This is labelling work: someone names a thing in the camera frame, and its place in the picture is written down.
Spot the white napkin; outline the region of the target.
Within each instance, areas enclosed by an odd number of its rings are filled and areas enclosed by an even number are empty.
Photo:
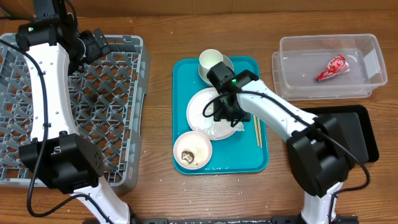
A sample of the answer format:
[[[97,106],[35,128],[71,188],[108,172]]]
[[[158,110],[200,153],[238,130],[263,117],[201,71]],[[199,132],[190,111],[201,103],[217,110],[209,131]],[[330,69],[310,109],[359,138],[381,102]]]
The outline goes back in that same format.
[[[232,127],[231,123],[227,120],[214,121],[208,130],[208,134],[214,138],[229,136],[236,131],[244,131],[244,125],[239,122],[236,126]]]

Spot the white round plate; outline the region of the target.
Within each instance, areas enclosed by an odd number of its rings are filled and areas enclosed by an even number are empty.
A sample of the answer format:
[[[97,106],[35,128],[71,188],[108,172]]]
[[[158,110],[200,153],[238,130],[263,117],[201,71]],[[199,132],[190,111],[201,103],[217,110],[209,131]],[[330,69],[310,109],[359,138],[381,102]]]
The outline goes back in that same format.
[[[188,103],[187,106],[187,121],[188,125],[193,131],[198,131],[204,134],[210,140],[222,140],[229,136],[223,136],[220,138],[214,138],[208,134],[210,125],[214,122],[213,117],[206,118],[203,116],[203,109],[206,104],[218,96],[218,92],[215,88],[205,88],[198,93],[196,93]]]

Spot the grey-white small bowl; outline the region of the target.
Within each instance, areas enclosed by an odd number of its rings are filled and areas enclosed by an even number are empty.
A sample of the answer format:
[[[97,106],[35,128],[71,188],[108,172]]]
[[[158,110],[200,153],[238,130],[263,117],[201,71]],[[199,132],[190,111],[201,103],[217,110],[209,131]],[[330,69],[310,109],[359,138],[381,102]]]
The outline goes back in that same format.
[[[232,61],[229,59],[229,57],[223,55],[223,63],[229,67],[230,69],[234,70],[234,66]],[[204,67],[202,67],[201,65],[199,65],[198,67],[198,73],[200,78],[208,85],[208,86],[212,86],[211,82],[209,81],[209,79],[207,79],[206,74],[208,73],[208,69],[205,69]]]

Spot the red snack wrapper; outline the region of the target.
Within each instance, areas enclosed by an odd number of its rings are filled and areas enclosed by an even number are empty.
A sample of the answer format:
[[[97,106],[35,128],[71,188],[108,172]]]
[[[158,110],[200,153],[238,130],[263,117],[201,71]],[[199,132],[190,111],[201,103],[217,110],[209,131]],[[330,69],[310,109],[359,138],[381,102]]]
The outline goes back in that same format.
[[[350,67],[346,59],[344,58],[344,56],[339,54],[336,57],[334,57],[331,61],[329,61],[324,71],[315,77],[315,81],[319,82],[322,80],[327,80],[337,75],[347,73],[349,72],[349,70]]]

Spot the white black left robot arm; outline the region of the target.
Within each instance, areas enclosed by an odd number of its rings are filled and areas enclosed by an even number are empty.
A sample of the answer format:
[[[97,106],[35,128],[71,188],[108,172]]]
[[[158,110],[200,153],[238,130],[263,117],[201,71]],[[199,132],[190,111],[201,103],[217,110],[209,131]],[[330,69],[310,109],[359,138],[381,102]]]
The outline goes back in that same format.
[[[100,223],[131,223],[133,215],[104,178],[103,156],[80,136],[72,115],[68,77],[110,53],[100,30],[78,30],[68,1],[35,1],[35,17],[16,42],[29,68],[34,119],[22,163],[48,188],[80,200]]]

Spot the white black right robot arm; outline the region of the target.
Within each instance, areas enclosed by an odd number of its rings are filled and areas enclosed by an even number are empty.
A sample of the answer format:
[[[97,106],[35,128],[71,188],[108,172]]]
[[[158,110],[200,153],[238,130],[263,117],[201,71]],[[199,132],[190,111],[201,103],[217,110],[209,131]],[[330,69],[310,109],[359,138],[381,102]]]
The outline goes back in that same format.
[[[211,101],[215,106],[211,116],[216,121],[226,119],[236,126],[251,114],[285,141],[291,173],[305,192],[302,222],[333,223],[335,200],[358,163],[338,120],[291,105],[249,70],[236,74],[219,62],[206,76],[219,94]]]

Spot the white plastic cup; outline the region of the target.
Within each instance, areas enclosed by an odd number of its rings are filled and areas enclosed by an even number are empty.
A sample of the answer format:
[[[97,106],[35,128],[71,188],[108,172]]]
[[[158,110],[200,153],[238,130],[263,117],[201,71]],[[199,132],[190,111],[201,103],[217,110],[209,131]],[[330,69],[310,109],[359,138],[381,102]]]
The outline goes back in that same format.
[[[212,66],[222,61],[223,55],[215,49],[204,50],[199,56],[199,63],[205,69],[210,69]]]

